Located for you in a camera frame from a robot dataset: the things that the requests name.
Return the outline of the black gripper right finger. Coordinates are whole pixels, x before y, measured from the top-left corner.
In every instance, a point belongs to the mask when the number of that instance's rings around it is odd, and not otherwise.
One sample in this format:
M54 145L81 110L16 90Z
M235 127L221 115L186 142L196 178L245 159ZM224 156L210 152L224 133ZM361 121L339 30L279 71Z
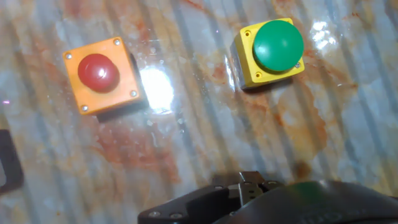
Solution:
M274 190L278 187L283 187L284 184L282 182L276 180L266 180L263 176L258 172L249 172L248 181L250 181L250 189L248 190L249 201L254 200L260 195L267 193L270 190Z

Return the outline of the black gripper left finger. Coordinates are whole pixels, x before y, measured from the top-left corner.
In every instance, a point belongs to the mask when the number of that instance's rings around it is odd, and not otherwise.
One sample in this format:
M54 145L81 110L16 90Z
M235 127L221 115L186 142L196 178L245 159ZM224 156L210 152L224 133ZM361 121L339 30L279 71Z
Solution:
M139 224L216 223L232 217L240 208L240 183L250 172L215 174L211 184L138 214Z

